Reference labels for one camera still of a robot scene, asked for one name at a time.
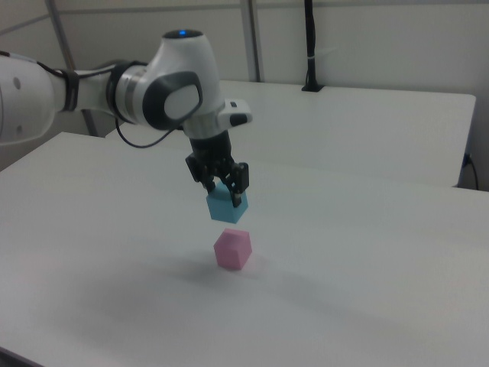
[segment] wall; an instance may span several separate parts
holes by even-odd
[[[52,67],[66,67],[43,0],[0,0],[0,9],[0,50],[27,55]],[[86,134],[82,116],[59,114],[42,138],[0,147],[0,170],[60,132]]]
[[[149,61],[161,36],[174,29],[203,31],[215,52],[222,79],[250,80],[252,52],[247,53],[240,0],[57,0],[63,28],[77,68],[107,60]],[[95,114],[103,134],[114,120]]]
[[[489,5],[428,2],[314,1],[318,81],[476,96],[468,150],[489,190]],[[303,2],[258,0],[257,20],[264,81],[304,84]],[[461,185],[473,187],[470,168]]]

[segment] table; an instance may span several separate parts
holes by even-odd
[[[486,193],[250,160],[234,226],[186,154],[63,133],[0,173],[0,346],[53,367],[489,360]],[[251,234],[241,272],[215,264],[225,227]]]
[[[395,90],[221,82],[226,98],[245,99],[254,121],[230,130],[234,156],[328,171],[455,186],[475,97]],[[161,132],[123,124],[132,141]],[[117,132],[107,138],[120,140]],[[175,132],[163,143],[188,149]]]

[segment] robotic arm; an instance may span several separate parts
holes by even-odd
[[[95,109],[157,130],[183,130],[196,182],[211,193],[214,177],[233,207],[248,188],[246,163],[231,156],[228,129],[252,120],[248,104],[224,99],[214,54],[199,31],[166,33],[149,64],[117,63],[91,71],[52,70],[36,60],[1,53],[0,144],[42,136],[60,111]]]

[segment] black pole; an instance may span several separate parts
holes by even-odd
[[[316,47],[316,28],[314,25],[313,0],[304,0],[304,11],[306,13],[306,42],[307,42],[307,76],[305,92],[318,92],[322,87],[316,80],[316,59],[314,49]]]

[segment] pink cube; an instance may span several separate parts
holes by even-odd
[[[220,267],[241,270],[251,255],[250,233],[226,228],[214,244],[214,252]]]

